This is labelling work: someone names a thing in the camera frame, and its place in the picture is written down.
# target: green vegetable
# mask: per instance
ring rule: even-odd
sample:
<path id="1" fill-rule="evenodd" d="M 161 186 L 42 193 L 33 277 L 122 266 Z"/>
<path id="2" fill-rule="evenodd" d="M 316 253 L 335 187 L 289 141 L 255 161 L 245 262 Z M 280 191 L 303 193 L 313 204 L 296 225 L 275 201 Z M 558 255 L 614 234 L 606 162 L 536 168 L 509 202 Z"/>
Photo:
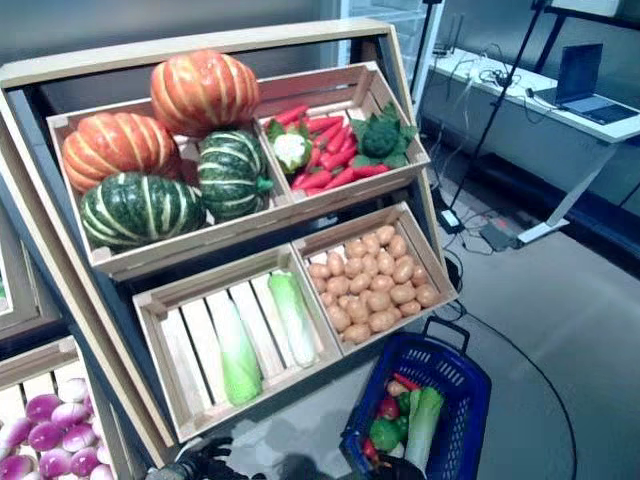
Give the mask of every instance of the green vegetable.
<path id="1" fill-rule="evenodd" d="M 222 356 L 224 390 L 229 402 L 238 406 L 262 392 L 260 369 L 238 309 L 229 298 L 219 296 L 218 299 L 215 327 Z"/>
<path id="2" fill-rule="evenodd" d="M 396 424 L 391 420 L 387 420 L 386 418 L 377 418 L 371 424 L 369 438 L 376 449 L 384 452 L 390 452 L 396 448 L 398 443 L 400 443 L 402 436 L 400 435 Z"/>
<path id="3" fill-rule="evenodd" d="M 366 121 L 352 119 L 351 128 L 358 139 L 359 152 L 353 166 L 384 164 L 393 169 L 407 164 L 404 154 L 417 130 L 401 126 L 393 103 L 387 103 L 380 115 L 372 113 Z"/>
<path id="4" fill-rule="evenodd" d="M 404 392 L 396 397 L 400 415 L 409 415 L 411 411 L 411 393 Z"/>
<path id="5" fill-rule="evenodd" d="M 316 357 L 313 327 L 298 282 L 291 273 L 274 273 L 269 278 L 269 289 L 287 332 L 293 358 L 301 367 L 311 366 Z"/>
<path id="6" fill-rule="evenodd" d="M 444 398 L 434 388 L 411 392 L 409 440 L 404 458 L 422 471 L 427 467 L 431 442 L 443 404 Z"/>
<path id="7" fill-rule="evenodd" d="M 267 125 L 267 138 L 273 146 L 276 158 L 285 173 L 293 173 L 307 164 L 311 158 L 313 143 L 309 139 L 309 130 L 304 123 L 285 130 L 284 126 L 272 120 Z"/>
<path id="8" fill-rule="evenodd" d="M 402 440 L 406 440 L 409 434 L 409 417 L 398 417 L 394 420 L 394 423 L 398 427 Z"/>
<path id="9" fill-rule="evenodd" d="M 89 190 L 80 216 L 94 248 L 122 251 L 200 228 L 205 210 L 190 186 L 155 175 L 119 173 Z"/>
<path id="10" fill-rule="evenodd" d="M 273 187 L 258 140 L 244 130 L 219 131 L 200 142 L 202 201 L 216 221 L 262 210 Z"/>

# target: wooden crate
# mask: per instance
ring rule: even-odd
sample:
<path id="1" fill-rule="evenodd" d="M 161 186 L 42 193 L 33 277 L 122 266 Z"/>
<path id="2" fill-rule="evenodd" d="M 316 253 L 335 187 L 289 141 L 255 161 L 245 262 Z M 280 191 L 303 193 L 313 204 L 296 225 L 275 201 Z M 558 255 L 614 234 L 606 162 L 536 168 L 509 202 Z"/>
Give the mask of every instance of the wooden crate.
<path id="1" fill-rule="evenodd" d="M 419 314 L 412 317 L 401 319 L 396 322 L 391 329 L 374 334 L 369 340 L 359 345 L 342 342 L 340 335 L 332 328 L 331 331 L 336 338 L 336 342 L 340 345 L 340 349 L 345 355 L 376 341 L 380 337 L 404 327 L 424 315 L 426 312 L 449 303 L 455 300 L 458 296 L 458 292 L 456 292 L 456 289 L 449 281 L 446 271 L 438 262 L 438 258 L 433 252 L 431 245 L 429 245 L 429 242 L 420 230 L 416 219 L 411 213 L 409 206 L 405 202 L 296 240 L 294 242 L 294 247 L 301 256 L 305 266 L 308 266 L 312 261 L 324 263 L 324 261 L 326 261 L 326 255 L 330 251 L 336 251 L 345 258 L 345 243 L 349 240 L 360 238 L 366 233 L 375 231 L 378 227 L 383 225 L 393 225 L 396 228 L 396 233 L 405 239 L 407 243 L 407 253 L 422 263 L 426 268 L 429 273 L 430 282 L 436 288 L 439 295 L 436 303 L 432 307 L 423 309 Z M 324 306 L 322 306 L 322 310 L 327 316 L 328 321 L 328 315 Z"/>
<path id="2" fill-rule="evenodd" d="M 79 205 L 81 195 L 71 187 L 66 172 L 62 167 L 61 151 L 64 139 L 77 128 L 80 120 L 98 112 L 114 114 L 128 112 L 152 117 L 153 109 L 151 107 L 151 99 L 145 98 L 47 117 L 49 132 L 53 140 L 60 171 L 71 199 L 74 216 L 80 229 L 82 243 L 89 263 L 92 267 L 109 274 L 114 280 L 120 281 L 138 277 L 289 224 L 291 212 L 287 207 L 291 204 L 291 198 L 290 194 L 286 192 L 286 179 L 280 168 L 267 155 L 268 174 L 274 182 L 274 188 L 269 197 L 268 209 L 219 225 L 209 224 L 195 232 L 122 253 L 113 253 L 107 247 L 92 249 L 80 219 Z M 256 122 L 251 122 L 246 128 L 256 135 L 260 130 Z M 174 140 L 178 145 L 180 156 L 184 160 L 183 173 L 186 173 L 187 177 L 193 178 L 195 176 L 193 161 L 198 158 L 197 141 L 182 135 L 174 136 Z M 266 150 L 266 145 L 262 145 L 262 147 L 263 150 Z"/>
<path id="3" fill-rule="evenodd" d="M 25 416 L 26 403 L 44 393 L 57 393 L 58 385 L 71 378 L 85 378 L 98 420 L 104 432 L 104 442 L 112 459 L 112 470 L 119 480 L 140 479 L 145 468 L 132 456 L 122 434 L 113 408 L 108 403 L 91 372 L 85 369 L 80 349 L 73 337 L 47 344 L 22 355 L 0 362 L 0 420 L 4 423 Z M 19 453 L 39 459 L 29 446 Z M 60 478 L 77 478 L 66 475 Z"/>
<path id="4" fill-rule="evenodd" d="M 293 273 L 305 297 L 317 353 L 316 363 L 309 368 L 294 362 L 267 286 L 269 274 L 278 270 Z M 238 306 L 263 375 L 262 394 L 240 407 L 227 401 L 224 390 L 215 333 L 220 295 L 230 295 Z M 181 442 L 340 358 L 304 268 L 289 244 L 141 293 L 133 303 Z"/>
<path id="5" fill-rule="evenodd" d="M 310 117 L 339 115 L 346 121 L 352 118 L 366 120 L 371 113 L 380 113 L 388 102 L 395 106 L 402 125 L 410 125 L 375 62 L 265 79 L 260 82 L 260 92 L 262 102 L 255 115 L 262 125 L 273 115 L 301 104 L 311 107 L 308 110 Z M 275 159 L 264 129 L 261 137 L 270 156 Z M 408 165 L 404 167 L 312 197 L 301 191 L 292 191 L 287 184 L 287 194 L 295 200 L 295 221 L 354 205 L 408 185 L 429 162 L 418 135 L 410 143 L 406 157 Z"/>

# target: green pumpkin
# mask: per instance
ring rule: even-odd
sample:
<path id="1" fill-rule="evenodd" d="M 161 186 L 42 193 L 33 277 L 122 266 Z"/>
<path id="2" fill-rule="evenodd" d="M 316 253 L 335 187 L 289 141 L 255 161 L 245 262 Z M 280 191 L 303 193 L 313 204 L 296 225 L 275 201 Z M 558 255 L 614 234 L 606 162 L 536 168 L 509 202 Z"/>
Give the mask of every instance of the green pumpkin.
<path id="1" fill-rule="evenodd" d="M 200 142 L 202 202 L 216 221 L 262 210 L 273 187 L 258 140 L 244 130 L 219 131 Z"/>
<path id="2" fill-rule="evenodd" d="M 122 251 L 197 230 L 206 212 L 194 189 L 184 183 L 119 173 L 85 194 L 80 216 L 94 248 Z"/>

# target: onion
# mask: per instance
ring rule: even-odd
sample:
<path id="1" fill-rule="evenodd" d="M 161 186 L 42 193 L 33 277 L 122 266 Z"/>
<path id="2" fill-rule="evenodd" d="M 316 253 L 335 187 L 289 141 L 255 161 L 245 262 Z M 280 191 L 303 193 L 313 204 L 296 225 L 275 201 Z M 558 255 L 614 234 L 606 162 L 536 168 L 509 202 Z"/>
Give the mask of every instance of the onion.
<path id="1" fill-rule="evenodd" d="M 51 414 L 51 421 L 63 430 L 82 422 L 89 412 L 81 403 L 63 403 Z"/>
<path id="2" fill-rule="evenodd" d="M 71 473 L 79 477 L 88 476 L 98 465 L 100 461 L 93 447 L 83 448 L 71 457 Z"/>
<path id="3" fill-rule="evenodd" d="M 62 440 L 63 431 L 53 422 L 43 422 L 29 433 L 29 445 L 38 452 L 57 447 Z"/>
<path id="4" fill-rule="evenodd" d="M 27 418 L 35 423 L 49 421 L 51 414 L 61 403 L 53 393 L 33 397 L 27 403 Z"/>
<path id="5" fill-rule="evenodd" d="M 89 389 L 84 378 L 72 378 L 58 387 L 58 396 L 66 403 L 83 402 L 87 395 Z"/>
<path id="6" fill-rule="evenodd" d="M 104 463 L 106 465 L 111 465 L 113 463 L 111 461 L 111 454 L 109 453 L 109 449 L 102 442 L 100 442 L 100 444 L 98 445 L 97 455 L 100 463 Z"/>
<path id="7" fill-rule="evenodd" d="M 0 462 L 2 480 L 18 480 L 33 470 L 35 462 L 26 455 L 11 455 Z"/>
<path id="8" fill-rule="evenodd" d="M 40 458 L 40 473 L 45 477 L 58 477 L 71 471 L 71 454 L 54 448 Z"/>
<path id="9" fill-rule="evenodd" d="M 91 472 L 89 480 L 113 480 L 113 473 L 109 465 L 98 465 Z"/>
<path id="10" fill-rule="evenodd" d="M 18 418 L 0 430 L 0 448 L 14 448 L 29 436 L 33 424 L 26 418 Z"/>
<path id="11" fill-rule="evenodd" d="M 96 441 L 96 434 L 88 423 L 71 427 L 62 439 L 62 448 L 67 452 L 77 452 Z"/>

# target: desk leg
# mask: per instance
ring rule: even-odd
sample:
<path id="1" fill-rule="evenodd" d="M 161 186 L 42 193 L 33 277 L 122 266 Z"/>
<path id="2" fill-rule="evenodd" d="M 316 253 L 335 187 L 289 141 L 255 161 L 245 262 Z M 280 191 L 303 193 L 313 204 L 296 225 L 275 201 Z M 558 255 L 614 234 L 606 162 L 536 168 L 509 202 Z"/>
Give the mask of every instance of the desk leg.
<path id="1" fill-rule="evenodd" d="M 556 207 L 553 213 L 549 216 L 546 222 L 543 222 L 539 225 L 536 225 L 529 230 L 522 232 L 518 235 L 518 240 L 520 240 L 523 244 L 529 244 L 534 240 L 537 240 L 551 232 L 554 232 L 565 225 L 568 225 L 569 222 L 564 219 L 564 216 L 567 212 L 573 207 L 576 203 L 580 195 L 584 193 L 584 191 L 589 188 L 591 182 L 598 176 L 600 171 L 604 168 L 609 160 L 616 154 L 618 151 L 617 143 L 611 144 L 607 146 L 602 154 L 598 157 L 598 159 L 593 163 L 585 177 L 578 182 L 578 184 L 573 187 L 565 197 L 560 202 L 560 205 Z"/>

